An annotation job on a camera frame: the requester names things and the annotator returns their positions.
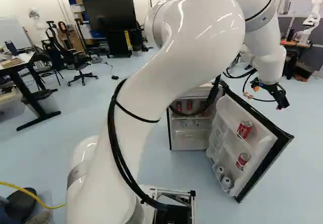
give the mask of monitor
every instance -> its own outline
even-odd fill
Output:
[[[92,30],[104,33],[137,29],[133,0],[87,0],[83,3]]]

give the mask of light blue floor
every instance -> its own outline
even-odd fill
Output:
[[[128,76],[138,70],[154,54],[130,59],[110,59],[113,74]],[[23,187],[33,187],[48,194],[47,204],[65,202],[68,164],[74,147],[84,138],[100,132],[111,95],[117,81],[111,79],[110,66],[88,67],[99,80],[87,79],[86,86],[66,81],[75,71],[64,71],[62,86],[54,94],[62,110],[58,117],[16,132],[16,127],[34,119],[24,114],[0,123],[0,180]],[[232,90],[242,95],[243,80],[228,80]],[[57,87],[55,77],[45,78],[48,88]],[[198,223],[317,223],[323,219],[323,143],[321,137],[323,111],[323,79],[313,77],[308,83],[283,80],[291,106],[276,110],[275,103],[250,103],[277,126],[295,136],[271,169],[242,204],[222,192],[205,153],[170,152],[166,117],[149,136],[139,175],[140,184],[197,191]],[[268,97],[265,92],[259,97]],[[0,187],[0,195],[12,189]],[[64,223],[65,209],[55,211],[55,223]]]

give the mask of red soda can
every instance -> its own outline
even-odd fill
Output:
[[[249,160],[250,156],[247,153],[241,153],[236,163],[237,168],[243,170],[243,167],[248,163]]]
[[[246,139],[252,129],[252,123],[250,121],[243,121],[238,128],[238,137]]]
[[[176,102],[176,110],[179,112],[182,112],[182,102],[180,101]]]
[[[191,111],[192,109],[193,109],[193,101],[189,99],[187,101],[187,110]]]
[[[206,101],[201,101],[201,108],[206,107]],[[205,116],[205,111],[201,111],[201,116]]]

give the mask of mini fridge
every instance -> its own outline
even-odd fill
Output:
[[[172,103],[189,114],[201,108],[212,89],[204,84]],[[238,203],[262,178],[293,136],[284,132],[221,81],[213,105],[182,117],[167,109],[170,150],[205,150],[218,188]]]

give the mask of yellow cable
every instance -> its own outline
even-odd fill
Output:
[[[31,196],[32,198],[34,198],[42,207],[46,208],[46,209],[49,209],[49,210],[54,210],[54,209],[58,209],[58,208],[61,208],[63,206],[65,206],[66,204],[64,205],[59,205],[59,206],[47,206],[45,205],[44,202],[42,202],[42,200],[37,196],[37,195],[34,195],[33,193],[29,192],[28,190],[25,190],[23,188],[20,188],[19,186],[16,186],[16,185],[13,185],[13,184],[9,184],[7,182],[1,182],[0,181],[0,185],[5,185],[5,186],[9,186],[11,188],[14,188],[14,189],[17,189],[17,190],[20,190],[21,192],[24,192],[25,194]]]

